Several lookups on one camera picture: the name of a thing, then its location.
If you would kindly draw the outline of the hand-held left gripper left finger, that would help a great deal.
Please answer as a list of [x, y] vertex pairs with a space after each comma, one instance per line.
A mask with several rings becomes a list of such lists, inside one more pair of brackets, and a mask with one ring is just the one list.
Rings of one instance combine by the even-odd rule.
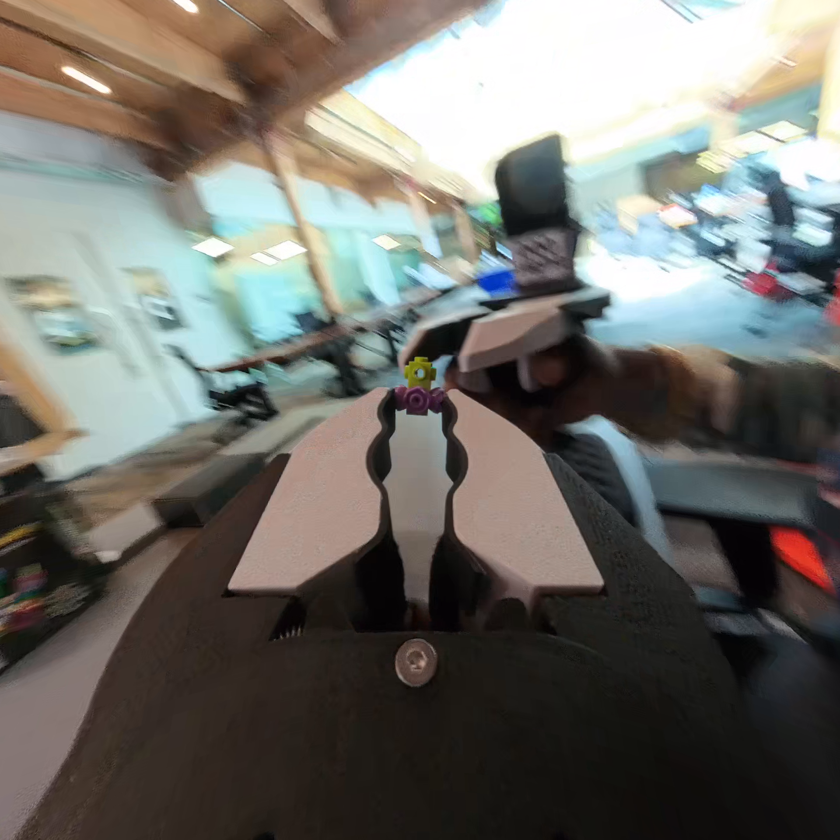
[[398, 617], [398, 548], [384, 480], [393, 391], [371, 391], [297, 442], [227, 584], [231, 595], [310, 603], [336, 595], [351, 617]]

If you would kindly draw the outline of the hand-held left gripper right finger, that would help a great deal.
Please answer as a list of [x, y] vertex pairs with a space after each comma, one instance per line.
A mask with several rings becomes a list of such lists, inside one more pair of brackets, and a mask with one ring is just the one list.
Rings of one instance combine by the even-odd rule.
[[486, 617], [498, 602], [534, 613], [546, 596], [596, 596], [602, 573], [540, 446], [460, 391], [442, 408], [444, 532], [434, 617]]

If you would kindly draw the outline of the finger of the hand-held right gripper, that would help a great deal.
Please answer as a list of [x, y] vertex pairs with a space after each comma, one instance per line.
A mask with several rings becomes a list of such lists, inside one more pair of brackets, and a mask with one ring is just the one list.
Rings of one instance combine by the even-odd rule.
[[471, 321], [486, 316], [489, 295], [478, 287], [460, 287], [422, 307], [419, 320], [400, 350], [397, 366], [423, 357], [433, 364], [456, 353]]
[[571, 321], [557, 305], [521, 305], [473, 321], [456, 355], [460, 373], [476, 373], [562, 344]]

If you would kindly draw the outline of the purple yellow flower assembly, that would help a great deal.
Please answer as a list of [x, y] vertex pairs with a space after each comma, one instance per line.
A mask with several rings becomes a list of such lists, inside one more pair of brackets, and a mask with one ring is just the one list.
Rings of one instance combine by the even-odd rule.
[[408, 416], [425, 417], [440, 414], [445, 404], [446, 392], [442, 388], [426, 389], [422, 386], [397, 386], [393, 389], [395, 409]]

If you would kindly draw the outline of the black glossy cardboard box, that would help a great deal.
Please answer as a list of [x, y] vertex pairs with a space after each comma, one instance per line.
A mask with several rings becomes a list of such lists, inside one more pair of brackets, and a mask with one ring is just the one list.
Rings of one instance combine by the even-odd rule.
[[1, 671], [94, 603], [110, 568], [72, 512], [24, 493], [1, 506]]

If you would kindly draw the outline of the person's right forearm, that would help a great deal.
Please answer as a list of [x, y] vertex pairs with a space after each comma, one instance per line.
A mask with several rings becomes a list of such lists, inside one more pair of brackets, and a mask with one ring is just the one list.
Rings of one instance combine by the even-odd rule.
[[800, 464], [838, 455], [835, 360], [731, 356], [730, 380], [711, 414], [715, 431], [744, 454]]

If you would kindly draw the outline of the grey desk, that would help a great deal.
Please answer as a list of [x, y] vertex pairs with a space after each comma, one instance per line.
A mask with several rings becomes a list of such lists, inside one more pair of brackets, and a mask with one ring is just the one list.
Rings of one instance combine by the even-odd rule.
[[[425, 595], [435, 539], [444, 528], [446, 442], [439, 419], [396, 420], [385, 481], [407, 593]], [[14, 838], [63, 764], [121, 636], [177, 555], [203, 528], [162, 532], [114, 571], [108, 591], [10, 672], [1, 688], [1, 837]]]

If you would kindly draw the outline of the person's right hand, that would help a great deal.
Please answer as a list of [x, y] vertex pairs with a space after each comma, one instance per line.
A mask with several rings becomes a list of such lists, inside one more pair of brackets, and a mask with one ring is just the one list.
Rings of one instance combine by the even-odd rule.
[[445, 375], [460, 390], [548, 448], [561, 427], [603, 417], [630, 435], [662, 443], [701, 429], [724, 434], [733, 425], [740, 391], [730, 358], [707, 348], [632, 350], [582, 336], [529, 356], [520, 382], [516, 362], [489, 369], [479, 390], [456, 360]]

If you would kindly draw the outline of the wooden table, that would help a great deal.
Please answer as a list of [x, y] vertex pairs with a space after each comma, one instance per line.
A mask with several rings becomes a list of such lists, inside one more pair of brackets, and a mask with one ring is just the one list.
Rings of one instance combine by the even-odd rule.
[[344, 320], [305, 335], [272, 344], [250, 356], [215, 366], [198, 366], [201, 373], [230, 374], [262, 370], [268, 364], [285, 367], [304, 360], [326, 361], [336, 371], [338, 389], [327, 392], [336, 397], [356, 397], [367, 393], [361, 380], [361, 368], [352, 360], [351, 349], [366, 333], [385, 341], [386, 350], [373, 353], [386, 358], [390, 365], [397, 365], [399, 350], [393, 335], [393, 322], [389, 318], [373, 321]]

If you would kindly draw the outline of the black office chair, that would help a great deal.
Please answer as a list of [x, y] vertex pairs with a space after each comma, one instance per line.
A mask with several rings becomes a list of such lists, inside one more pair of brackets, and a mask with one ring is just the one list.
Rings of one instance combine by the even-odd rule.
[[233, 413], [238, 426], [252, 427], [280, 416], [280, 412], [271, 401], [265, 386], [258, 381], [222, 387], [215, 379], [215, 374], [200, 368], [180, 347], [172, 344], [165, 346], [172, 357], [183, 362], [196, 376], [206, 402], [217, 413]]

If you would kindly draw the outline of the person's dark clothing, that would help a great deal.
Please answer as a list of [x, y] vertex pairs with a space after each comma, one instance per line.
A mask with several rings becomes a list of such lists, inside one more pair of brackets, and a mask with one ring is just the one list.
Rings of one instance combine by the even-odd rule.
[[695, 595], [785, 790], [814, 819], [814, 838], [839, 838], [838, 610], [799, 619], [727, 591]]

